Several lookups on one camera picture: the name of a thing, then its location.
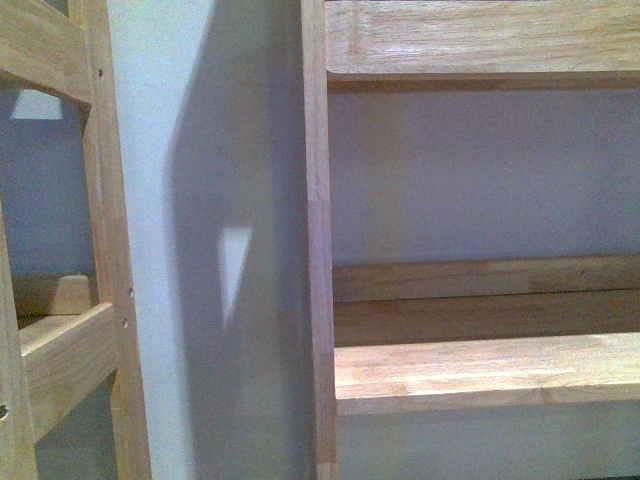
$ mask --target wooden shelf edge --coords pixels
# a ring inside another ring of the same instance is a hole
[[[640,288],[640,254],[335,266],[334,301]]]
[[[640,333],[337,348],[338,415],[640,399]]]
[[[484,81],[489,89],[639,80],[632,3],[349,0],[326,2],[325,13],[329,80]]]
[[[115,319],[113,306],[101,304],[20,330],[36,441],[116,369]]]
[[[581,74],[430,75],[361,74],[327,71],[329,94],[493,92],[518,90],[629,90],[640,88],[640,71]]]
[[[18,317],[80,315],[98,303],[95,275],[29,275],[12,281]]]

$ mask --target wooden frame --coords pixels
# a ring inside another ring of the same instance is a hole
[[[302,1],[317,478],[338,415],[640,399],[640,254],[333,268],[327,138],[328,92],[637,87],[639,23],[610,0]]]
[[[96,280],[16,279],[14,292],[0,217],[0,477],[37,478],[35,441],[110,379],[118,478],[149,480],[107,7],[69,0],[69,14],[41,0],[0,1],[0,84],[72,100],[83,114],[96,264]],[[14,294],[31,316],[19,334]]]

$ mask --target wood surface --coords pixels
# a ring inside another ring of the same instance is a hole
[[[337,347],[634,331],[640,290],[335,305]]]
[[[115,320],[113,307],[102,304],[20,330],[36,441],[115,370]]]
[[[95,278],[88,275],[15,277],[13,293],[18,317],[79,315],[98,303]]]
[[[324,1],[302,2],[316,478],[337,480]]]
[[[336,349],[339,415],[640,399],[640,333]]]
[[[106,2],[69,0],[69,16],[85,33],[90,110],[82,142],[99,301],[113,304],[118,366],[111,414],[119,480],[150,480],[151,464],[142,388],[120,137]]]
[[[328,71],[360,80],[640,71],[637,2],[349,0],[327,2],[326,18]]]
[[[0,202],[0,479],[36,480],[33,429],[20,358],[9,253]]]
[[[334,267],[334,301],[640,288],[640,254]]]
[[[82,29],[42,0],[0,2],[0,78],[90,103]]]
[[[517,90],[624,90],[640,87],[637,75],[596,75],[584,78],[572,74],[540,76],[527,75],[525,78],[495,79],[448,79],[415,80],[409,76],[398,76],[396,80],[384,75],[384,80],[360,80],[353,75],[328,74],[329,94],[352,93],[414,93],[414,92],[504,92]]]

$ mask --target wooden crossbar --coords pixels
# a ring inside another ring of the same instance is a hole
[[[116,369],[115,321],[111,304],[101,304],[20,330],[36,441]]]
[[[42,0],[0,2],[0,80],[91,103],[84,32]]]

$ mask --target wooden shelving unit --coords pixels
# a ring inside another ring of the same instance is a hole
[[[309,0],[302,20],[317,477],[338,478],[337,415],[640,399],[639,255],[334,268],[327,128],[328,91],[638,87],[640,6]]]
[[[110,385],[118,478],[150,480],[106,2],[0,0],[0,86],[74,102],[95,276],[11,277],[0,206],[0,478],[38,477],[35,443]]]

